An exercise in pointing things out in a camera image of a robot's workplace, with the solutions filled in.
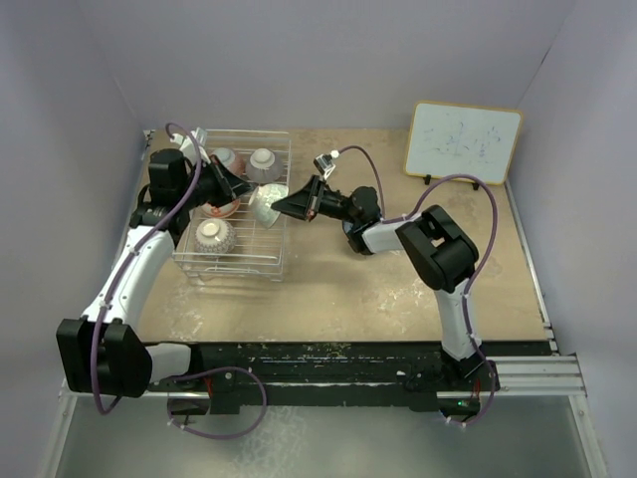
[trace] wire shelf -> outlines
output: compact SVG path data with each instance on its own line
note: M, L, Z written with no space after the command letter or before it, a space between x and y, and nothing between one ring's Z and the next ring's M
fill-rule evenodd
M208 153L217 147L229 147L247 161L250 154L260 147L273 151L284 164L281 177L274 182L290 187L292 141L286 132L240 129L208 129L207 132L204 147ZM172 254L173 260L186 276L200 279L200 285L205 285L206 279L220 275L283 280L287 217L281 214L274 226L265 229L248 208L249 199L249 194L241 197L237 211L225 218L237 233L237 245L228 254L195 251L197 227L209 217L199 208L193 212L190 224Z

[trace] wooden table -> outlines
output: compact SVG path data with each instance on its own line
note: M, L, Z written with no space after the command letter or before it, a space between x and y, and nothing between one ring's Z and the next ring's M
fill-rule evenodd
M292 133L291 191L316 170L322 152L359 144L374 158L385 190L387 216L410 211L423 180L403 173L406 130L299 129ZM153 149L166 146L162 134ZM364 157L349 151L329 180L349 193L374 185ZM503 186L494 186L500 208L493 255L474 287L477 329L485 340L545 340L531 273ZM491 207L484 191L448 183L427 204L438 203L484 251ZM433 293L420 281L404 252L370 257L351 252L340 224L289 219L284 282L220 277L194 286L168 261L160 271L139 324L145 341L439 341Z

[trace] gray floor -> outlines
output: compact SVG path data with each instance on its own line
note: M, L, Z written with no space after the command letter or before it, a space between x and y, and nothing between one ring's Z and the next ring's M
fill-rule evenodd
M194 417L236 431L256 416ZM568 400L497 398L461 430L400 408L271 407L247 437L216 442L167 425L165 399L125 399L108 417L78 401L59 477L587 477Z

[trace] tabletop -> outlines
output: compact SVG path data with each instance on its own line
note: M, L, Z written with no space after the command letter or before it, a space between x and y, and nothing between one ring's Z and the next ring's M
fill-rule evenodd
M349 144L365 147L383 183L387 217L409 212L426 186L403 172L407 130L294 129L291 191L316 173L313 159ZM167 146L157 133L150 150ZM364 156L348 151L330 177L348 194L373 185ZM493 254L476 281L477 331L484 340L543 341L531 272L503 186L492 186L500 221ZM440 204L484 252L491 206L484 191L467 183L441 185L423 207ZM169 260L159 272L138 327L144 341L352 342L439 341L434 294L402 251L360 256L347 245L340 224L288 219L283 282L218 277L193 283Z

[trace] cable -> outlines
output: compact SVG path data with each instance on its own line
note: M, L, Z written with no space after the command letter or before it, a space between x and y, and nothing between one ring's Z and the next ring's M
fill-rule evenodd
M485 250L485 254L482 260L478 264L476 271L469 278L469 281L467 282L467 285L465 286L465 289L462 294L462 313L465 318L465 326L467 327L467 334L469 335L469 340L471 341L471 345L476 351L476 354L487 366L487 370L489 371L489 377L491 379L491 387L489 390L489 397L487 398L487 402L485 403L485 406L481 407L480 411L476 414L476 416L473 419L467 422L454 421L449 418L447 419L448 423L455 423L462 427L465 427L467 425L476 423L483 416L485 416L487 411L489 411L489 408L491 408L491 405L494 401L494 396L496 395L496 371L494 370L491 363L487 360L487 357L485 356L485 354L483 354L483 352L480 350L480 346L478 346L478 343L474 339L474 330L471 327L471 320L469 317L469 305L467 303L467 297L469 295L469 291L471 291L471 287L474 285L474 282L476 282L478 275L485 267L485 264L487 264L487 260L489 260L489 256L491 256L491 252L493 251L493 248L494 248L494 243L496 242L496 233L498 232L498 204L496 203L496 196L494 196L494 193L492 192L492 190L489 189L489 186L487 186L487 184L482 179L479 179L476 176L472 176L471 174L450 174L448 176L445 176L439 179L436 183L429 186L427 190L422 193L422 195L420 196L420 199L418 199L418 202L416 203L416 207L414 207L414 209L407 216L390 219L388 221L383 221L383 223L392 224L395 222L406 221L408 219L411 219L413 216L415 216L418 213L418 211L420 211L420 206L422 205L424 200L427 198L427 196L431 194L435 188L437 188L444 182L448 182L453 179L460 179L460 178L470 179L472 182L476 182L480 186L482 186L484 191L487 193L487 196L489 196L489 201L491 202L491 209L492 209L491 236L489 237L489 242L487 243L487 249Z
M238 431L237 433L228 433L228 434L206 433L205 431L195 430L194 428L190 428L189 426L187 426L187 425L185 425L183 423L179 423L178 421L176 421L174 415L170 411L170 405L168 405L166 407L166 410L168 412L168 419L169 419L170 424L176 426L177 428L179 428L179 429L181 429L183 431L191 433L193 435L197 435L197 436L200 436L202 438L209 438L211 440L234 440L235 438L240 438L242 436L247 435L252 430L257 428L257 426L259 426L261 421L266 416L266 410L268 409L268 397L266 395L266 388L264 387L263 383L251 371L245 370L244 368L240 368L239 366L222 366L222 367L219 367L219 368L213 368L211 370L202 371L200 373L193 373L191 375L174 376L172 379L174 381L195 380L195 379L203 378L203 377L206 377L206 376L214 375L216 373L225 373L227 371L237 371L239 373L243 373L243 374L247 375L249 378L251 378L252 380L254 380L255 383L257 384L257 386L259 387L259 391L261 392L261 399L262 399L262 401L261 401L261 410L259 411L259 416L252 423L252 425L250 425L245 430Z
M197 140L195 139L195 137L192 135L190 131L188 131L186 128L178 124L175 124L174 122L167 123L165 127L166 133L171 139L173 137L172 133L170 132L170 129L172 127L181 129L182 131L186 133L186 135L190 138L193 144L195 145L198 144ZM117 272L115 272L115 275L113 276L112 281L110 282L110 285L108 286L108 289L106 290L104 300L100 306L100 311L98 312L98 317L96 318L96 322L93 329L93 337L91 340L90 371L91 371L91 389L93 391L93 400L96 403L96 408L98 409L98 412L101 415L109 414L121 400L121 396L117 396L110 403L110 405L105 408L104 404L102 403L102 397L100 395L100 381L98 379L98 348L100 345L100 330L102 329L102 324L104 323L104 320L106 318L106 312L108 311L110 307L110 302L112 301L112 297L117 289L117 286L121 282L121 279L124 273L126 272L126 270L128 269L128 266L130 265L132 260L135 258L135 256L139 254L139 250L141 249L141 247L148 241L148 239L150 239L154 235L155 232L157 232L159 229L161 229L162 227L164 227L170 222L173 216L186 203L186 201L192 194L192 191L194 190L195 186L197 185L197 181L199 180L199 176L201 175L203 157L201 156L201 151L199 147L195 147L195 151L197 152L197 163L195 165L195 173L192 176L192 180L190 181L190 184L188 185L188 189L186 189L186 192L184 193L183 197L179 200L179 202L152 229L150 229L141 239L139 239L139 241L137 241L137 243L132 247L128 255L121 262L121 265L119 266L119 269L117 269Z
M380 214L382 215L382 217L385 217L385 196L382 192L382 183L380 182L380 175L378 174L378 169L376 169L376 165L374 164L374 161L371 159L371 156L369 155L369 153L362 146L358 146L356 144L342 147L341 149L338 150L338 154L343 154L344 152L349 151L350 149L357 149L360 152L362 152L367 158L367 161L369 162L371 169L374 171L374 176L376 177L376 184L378 184L378 195L380 196Z

